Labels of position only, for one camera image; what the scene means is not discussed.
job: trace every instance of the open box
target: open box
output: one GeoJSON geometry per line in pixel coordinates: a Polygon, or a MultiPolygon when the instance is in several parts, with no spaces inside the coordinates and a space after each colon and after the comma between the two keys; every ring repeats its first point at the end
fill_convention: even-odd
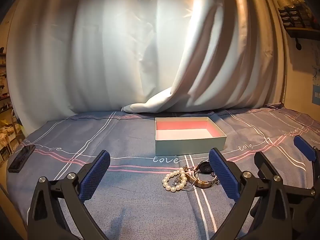
{"type": "Polygon", "coordinates": [[[156,155],[222,151],[227,136],[208,117],[156,118],[156,155]]]}

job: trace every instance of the pearl bracelet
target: pearl bracelet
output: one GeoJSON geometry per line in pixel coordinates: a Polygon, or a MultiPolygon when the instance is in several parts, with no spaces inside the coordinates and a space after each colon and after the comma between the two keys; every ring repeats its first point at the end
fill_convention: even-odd
{"type": "Polygon", "coordinates": [[[187,183],[187,180],[188,179],[186,178],[184,169],[182,167],[180,167],[178,170],[166,174],[166,176],[164,177],[164,179],[161,182],[162,182],[162,186],[165,188],[166,191],[176,192],[177,190],[179,191],[180,189],[184,188],[184,186],[187,183]],[[178,178],[181,181],[181,183],[175,187],[171,187],[168,184],[168,181],[170,178],[177,176],[177,175],[179,176],[178,178]]]}

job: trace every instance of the fabric backdrop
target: fabric backdrop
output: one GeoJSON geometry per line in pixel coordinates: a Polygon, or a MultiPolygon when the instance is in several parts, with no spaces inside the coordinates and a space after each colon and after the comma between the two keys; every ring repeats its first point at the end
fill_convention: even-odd
{"type": "Polygon", "coordinates": [[[19,0],[7,65],[27,133],[88,111],[257,108],[284,79],[272,0],[19,0]]]}

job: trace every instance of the smartphone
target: smartphone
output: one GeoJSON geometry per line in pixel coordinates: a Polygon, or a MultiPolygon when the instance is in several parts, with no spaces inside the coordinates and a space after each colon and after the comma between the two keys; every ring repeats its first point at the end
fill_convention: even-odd
{"type": "Polygon", "coordinates": [[[21,151],[17,154],[13,162],[10,164],[8,168],[8,172],[19,173],[21,171],[23,165],[26,163],[27,159],[33,153],[36,146],[34,144],[24,146],[21,151]]]}

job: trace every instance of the bed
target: bed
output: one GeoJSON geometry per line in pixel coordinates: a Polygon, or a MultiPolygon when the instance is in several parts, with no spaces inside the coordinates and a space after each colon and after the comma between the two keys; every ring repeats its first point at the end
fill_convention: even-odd
{"type": "MultiPolygon", "coordinates": [[[[234,204],[222,186],[171,193],[161,184],[168,172],[197,165],[208,154],[155,156],[155,117],[193,116],[207,116],[219,126],[227,135],[224,157],[242,171],[256,175],[253,155],[263,151],[284,184],[313,185],[311,164],[293,145],[295,135],[320,145],[320,123],[306,114],[278,106],[190,114],[90,112],[47,122],[19,145],[7,166],[23,146],[36,149],[20,173],[7,173],[8,196],[27,224],[39,177],[63,178],[107,150],[111,165],[85,206],[109,239],[210,239],[234,204]]],[[[70,229],[81,237],[65,202],[60,204],[70,229]]],[[[240,235],[251,221],[248,216],[240,235]]]]}

